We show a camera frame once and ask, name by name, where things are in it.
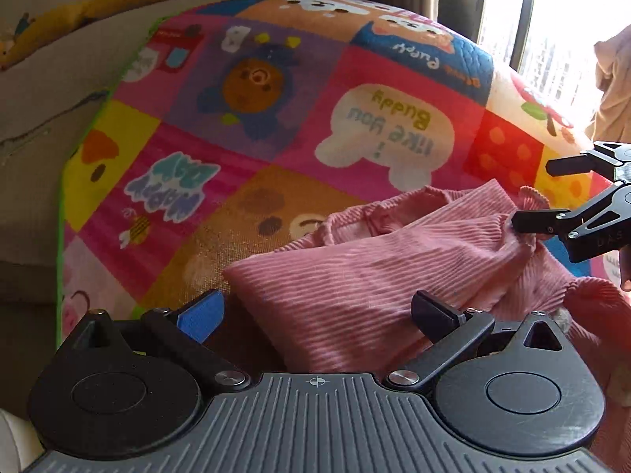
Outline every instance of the metal screw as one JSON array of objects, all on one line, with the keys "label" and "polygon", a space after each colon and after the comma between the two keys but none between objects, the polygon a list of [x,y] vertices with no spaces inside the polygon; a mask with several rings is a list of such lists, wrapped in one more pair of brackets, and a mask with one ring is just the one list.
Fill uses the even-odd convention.
[{"label": "metal screw", "polygon": [[245,382],[245,374],[240,371],[224,370],[215,375],[215,382],[222,386],[238,386]]},{"label": "metal screw", "polygon": [[420,380],[420,377],[409,369],[398,369],[388,374],[388,380],[397,386],[413,386]]}]

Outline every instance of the black robotic gripper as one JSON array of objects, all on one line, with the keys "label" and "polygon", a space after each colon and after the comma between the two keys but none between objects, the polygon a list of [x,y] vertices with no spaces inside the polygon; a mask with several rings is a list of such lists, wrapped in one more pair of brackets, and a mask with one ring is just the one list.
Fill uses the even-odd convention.
[{"label": "black robotic gripper", "polygon": [[595,142],[591,151],[548,161],[546,171],[554,177],[594,171],[613,184],[573,211],[518,211],[516,231],[558,235],[572,263],[631,243],[631,144]]},{"label": "black robotic gripper", "polygon": [[556,323],[496,322],[419,291],[433,343],[369,372],[249,375],[152,310],[92,310],[36,382],[37,473],[599,472],[584,447],[605,409]]}]

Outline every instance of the pink garment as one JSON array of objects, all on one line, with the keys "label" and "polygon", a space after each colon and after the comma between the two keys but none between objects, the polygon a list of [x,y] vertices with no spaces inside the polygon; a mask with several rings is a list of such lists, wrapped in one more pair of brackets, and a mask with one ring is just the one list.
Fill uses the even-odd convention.
[{"label": "pink garment", "polygon": [[[631,308],[611,282],[574,277],[535,235],[513,232],[515,209],[544,207],[528,187],[515,206],[496,181],[462,192],[427,187],[333,214],[311,235],[224,275],[290,371],[380,378],[405,364],[429,345],[409,315],[424,289],[500,320],[564,305],[573,343],[606,388],[631,352]],[[629,420],[608,399],[592,447],[617,471],[631,471]]]}]

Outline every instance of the colorful play mat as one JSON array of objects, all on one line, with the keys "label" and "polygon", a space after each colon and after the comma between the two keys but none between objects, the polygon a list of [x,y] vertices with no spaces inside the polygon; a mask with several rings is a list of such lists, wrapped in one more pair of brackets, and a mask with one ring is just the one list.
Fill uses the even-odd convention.
[{"label": "colorful play mat", "polygon": [[[431,184],[529,184],[576,208],[608,182],[551,178],[591,143],[474,43],[363,0],[225,0],[162,21],[67,162],[62,339],[228,289],[222,269],[332,212]],[[572,265],[619,282],[617,253]]]}]

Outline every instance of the cartoon bee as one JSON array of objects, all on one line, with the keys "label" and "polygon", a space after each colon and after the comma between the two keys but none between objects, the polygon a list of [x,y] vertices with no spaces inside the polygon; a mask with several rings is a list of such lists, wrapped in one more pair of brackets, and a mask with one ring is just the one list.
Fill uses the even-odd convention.
[{"label": "cartoon bee", "polygon": [[119,235],[121,249],[124,249],[130,243],[140,245],[149,236],[149,231],[151,230],[151,222],[145,215],[136,215],[132,209],[127,209],[127,215],[131,218],[132,224],[129,229]]}]

